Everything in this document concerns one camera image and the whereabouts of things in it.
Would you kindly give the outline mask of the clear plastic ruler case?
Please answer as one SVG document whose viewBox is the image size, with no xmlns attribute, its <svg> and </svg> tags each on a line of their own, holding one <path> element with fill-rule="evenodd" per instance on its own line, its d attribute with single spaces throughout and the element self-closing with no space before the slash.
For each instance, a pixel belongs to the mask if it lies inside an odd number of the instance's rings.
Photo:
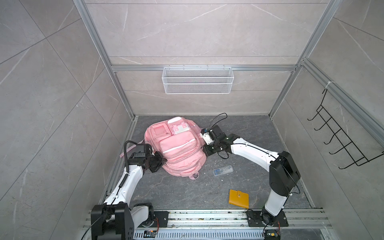
<svg viewBox="0 0 384 240">
<path fill-rule="evenodd" d="M 221 176 L 232 173 L 234 171 L 231 165 L 213 169 L 214 176 Z"/>
</svg>

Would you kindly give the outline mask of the pink student backpack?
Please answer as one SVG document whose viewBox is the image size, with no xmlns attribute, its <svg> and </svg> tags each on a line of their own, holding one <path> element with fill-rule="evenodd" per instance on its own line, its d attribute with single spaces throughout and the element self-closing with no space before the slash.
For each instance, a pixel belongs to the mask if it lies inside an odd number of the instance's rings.
<svg viewBox="0 0 384 240">
<path fill-rule="evenodd" d="M 144 143 L 167 160 L 162 168 L 176 177 L 197 179 L 207 159 L 201 128 L 183 117 L 152 124 L 145 132 Z"/>
</svg>

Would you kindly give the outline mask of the yellow leather wallet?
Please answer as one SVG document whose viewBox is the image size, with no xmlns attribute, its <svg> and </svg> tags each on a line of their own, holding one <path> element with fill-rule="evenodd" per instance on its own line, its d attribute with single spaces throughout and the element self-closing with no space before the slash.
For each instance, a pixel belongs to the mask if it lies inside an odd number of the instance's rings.
<svg viewBox="0 0 384 240">
<path fill-rule="evenodd" d="M 229 204 L 241 207 L 244 209 L 249 208 L 249 194 L 236 191 L 236 190 L 230 190 L 229 191 Z"/>
</svg>

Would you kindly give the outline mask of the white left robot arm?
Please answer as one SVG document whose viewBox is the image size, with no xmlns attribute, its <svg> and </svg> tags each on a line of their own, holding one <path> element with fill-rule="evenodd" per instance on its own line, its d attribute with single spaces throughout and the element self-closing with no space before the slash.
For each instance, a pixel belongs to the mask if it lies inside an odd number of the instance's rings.
<svg viewBox="0 0 384 240">
<path fill-rule="evenodd" d="M 91 226 L 84 232 L 83 240 L 132 240 L 139 226 L 149 228 L 156 225 L 159 233 L 160 221 L 151 203 L 130 206 L 131 198 L 145 171 L 157 172 L 166 162 L 164 155 L 148 143 L 125 141 L 125 168 L 122 177 L 105 199 L 91 211 Z"/>
</svg>

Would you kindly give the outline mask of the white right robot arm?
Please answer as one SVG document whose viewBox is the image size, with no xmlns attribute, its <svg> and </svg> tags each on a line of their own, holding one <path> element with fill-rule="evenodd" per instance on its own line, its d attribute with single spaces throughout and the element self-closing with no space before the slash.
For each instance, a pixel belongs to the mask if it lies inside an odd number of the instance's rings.
<svg viewBox="0 0 384 240">
<path fill-rule="evenodd" d="M 230 134 L 226 135 L 219 126 L 201 130 L 205 141 L 203 151 L 206 156 L 226 152 L 228 155 L 238 155 L 261 166 L 269 173 L 270 194 L 263 206 L 260 219 L 267 226 L 272 226 L 283 216 L 283 208 L 298 186 L 300 172 L 290 153 L 269 151 L 251 144 L 243 138 Z"/>
</svg>

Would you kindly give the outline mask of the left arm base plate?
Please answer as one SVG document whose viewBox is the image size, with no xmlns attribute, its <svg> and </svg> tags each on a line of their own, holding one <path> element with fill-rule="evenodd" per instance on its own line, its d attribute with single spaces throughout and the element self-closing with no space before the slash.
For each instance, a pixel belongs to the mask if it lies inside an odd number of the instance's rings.
<svg viewBox="0 0 384 240">
<path fill-rule="evenodd" d="M 160 228 L 166 228 L 168 226 L 169 221 L 169 213 L 168 211 L 155 211 L 150 212 L 149 217 L 146 221 L 144 221 L 140 227 L 141 228 L 150 228 L 150 227 L 157 227 Z"/>
</svg>

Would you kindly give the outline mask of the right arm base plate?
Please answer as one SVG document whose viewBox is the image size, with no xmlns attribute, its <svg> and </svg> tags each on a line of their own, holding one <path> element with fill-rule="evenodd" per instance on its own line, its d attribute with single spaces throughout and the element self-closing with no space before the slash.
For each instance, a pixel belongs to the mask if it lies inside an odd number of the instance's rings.
<svg viewBox="0 0 384 240">
<path fill-rule="evenodd" d="M 249 227 L 288 227 L 287 217 L 284 211 L 280 211 L 277 216 L 273 216 L 267 210 L 261 211 L 248 209 L 246 212 Z"/>
</svg>

